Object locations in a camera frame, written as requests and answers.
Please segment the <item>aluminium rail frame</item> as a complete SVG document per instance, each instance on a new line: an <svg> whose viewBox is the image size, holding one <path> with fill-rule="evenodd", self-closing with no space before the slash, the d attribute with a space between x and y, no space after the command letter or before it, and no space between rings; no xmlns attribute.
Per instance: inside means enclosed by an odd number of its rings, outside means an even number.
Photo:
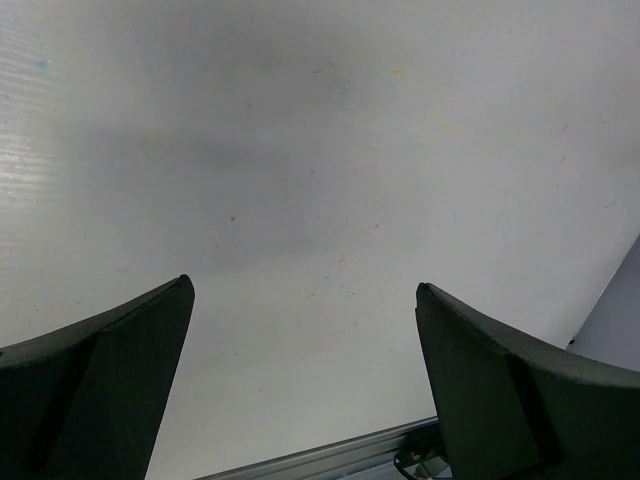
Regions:
<svg viewBox="0 0 640 480"><path fill-rule="evenodd" d="M415 431L440 433L435 417L211 474L211 479L404 479L393 457Z"/></svg>

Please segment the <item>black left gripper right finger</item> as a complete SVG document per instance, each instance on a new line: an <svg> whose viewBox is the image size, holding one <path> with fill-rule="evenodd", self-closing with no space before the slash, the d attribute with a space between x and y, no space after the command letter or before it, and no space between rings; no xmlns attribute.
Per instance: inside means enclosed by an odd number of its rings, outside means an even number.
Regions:
<svg viewBox="0 0 640 480"><path fill-rule="evenodd" d="M639 374L555 347L440 288L416 322L456 479L636 479Z"/></svg>

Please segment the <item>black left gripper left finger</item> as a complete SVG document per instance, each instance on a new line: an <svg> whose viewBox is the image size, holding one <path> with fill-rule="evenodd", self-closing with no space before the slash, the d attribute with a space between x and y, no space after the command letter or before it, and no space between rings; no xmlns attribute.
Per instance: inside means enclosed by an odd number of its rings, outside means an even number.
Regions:
<svg viewBox="0 0 640 480"><path fill-rule="evenodd" d="M195 301L181 275L1 350L4 479L142 479Z"/></svg>

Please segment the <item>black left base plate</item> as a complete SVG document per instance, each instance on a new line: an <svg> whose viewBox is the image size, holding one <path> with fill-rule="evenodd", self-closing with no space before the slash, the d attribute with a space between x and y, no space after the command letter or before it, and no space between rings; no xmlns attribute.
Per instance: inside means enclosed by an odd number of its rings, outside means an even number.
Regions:
<svg viewBox="0 0 640 480"><path fill-rule="evenodd" d="M451 479L452 471L440 433L409 433L393 457L396 471L408 480Z"/></svg>

